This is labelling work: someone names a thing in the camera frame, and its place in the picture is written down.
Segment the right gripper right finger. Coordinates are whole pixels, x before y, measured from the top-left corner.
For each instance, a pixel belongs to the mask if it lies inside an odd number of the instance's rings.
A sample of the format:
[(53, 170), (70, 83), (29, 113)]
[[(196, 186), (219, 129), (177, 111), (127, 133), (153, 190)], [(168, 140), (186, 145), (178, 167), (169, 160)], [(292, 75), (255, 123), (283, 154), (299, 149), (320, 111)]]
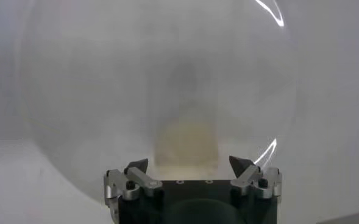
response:
[(268, 200), (282, 195), (282, 173), (276, 167), (265, 171), (250, 159), (229, 156), (229, 163), (235, 174), (230, 185), (238, 190), (241, 196), (252, 192), (256, 198)]

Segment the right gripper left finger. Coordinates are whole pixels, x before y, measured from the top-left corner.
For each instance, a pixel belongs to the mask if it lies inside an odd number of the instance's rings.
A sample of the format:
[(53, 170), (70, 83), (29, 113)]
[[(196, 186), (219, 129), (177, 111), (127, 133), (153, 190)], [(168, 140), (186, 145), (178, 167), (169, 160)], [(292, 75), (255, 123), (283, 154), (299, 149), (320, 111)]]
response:
[(146, 174), (148, 159), (130, 162), (123, 171), (112, 169), (104, 175), (104, 200), (109, 201), (118, 197), (132, 201), (140, 197), (141, 191), (148, 197), (153, 197), (156, 191), (163, 189), (160, 180)]

